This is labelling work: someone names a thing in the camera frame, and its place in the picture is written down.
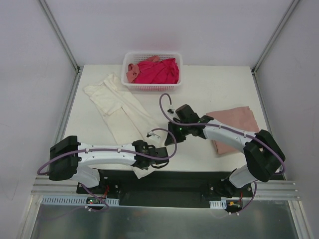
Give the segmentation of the cream white t shirt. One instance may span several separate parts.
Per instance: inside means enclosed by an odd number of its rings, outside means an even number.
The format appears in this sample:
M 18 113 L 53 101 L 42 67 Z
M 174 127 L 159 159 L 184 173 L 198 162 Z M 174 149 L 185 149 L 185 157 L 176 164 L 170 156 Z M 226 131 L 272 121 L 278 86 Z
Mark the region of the cream white t shirt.
M 159 125 L 116 74 L 109 74 L 104 80 L 84 87 L 83 91 L 95 104 L 117 144 L 142 139 L 163 146 L 165 132 L 159 131 L 147 138 L 147 133 Z

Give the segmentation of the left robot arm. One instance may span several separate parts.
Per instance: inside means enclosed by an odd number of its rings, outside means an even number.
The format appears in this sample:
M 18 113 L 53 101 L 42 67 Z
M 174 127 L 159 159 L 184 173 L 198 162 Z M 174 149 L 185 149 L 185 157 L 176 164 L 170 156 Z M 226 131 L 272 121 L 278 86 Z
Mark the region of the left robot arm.
M 148 170 L 150 166 L 169 162 L 165 147 L 156 148 L 143 140 L 106 146 L 80 143 L 77 136 L 68 136 L 50 148 L 48 177 L 51 181 L 73 180 L 93 193 L 102 193 L 105 181 L 92 165 L 118 164 Z

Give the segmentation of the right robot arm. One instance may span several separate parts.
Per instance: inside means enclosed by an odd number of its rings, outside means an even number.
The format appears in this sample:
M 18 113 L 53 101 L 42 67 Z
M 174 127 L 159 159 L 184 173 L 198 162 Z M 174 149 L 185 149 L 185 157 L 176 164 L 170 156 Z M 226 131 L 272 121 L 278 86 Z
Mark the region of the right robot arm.
M 175 114 L 176 117 L 168 122 L 166 146 L 184 142 L 191 134 L 229 145 L 244 154 L 246 164 L 215 184 L 216 194 L 232 198 L 247 184 L 268 182 L 273 175 L 285 172 L 285 155 L 268 131 L 244 131 L 222 124 L 213 117 L 199 117 L 187 104 L 179 107 Z

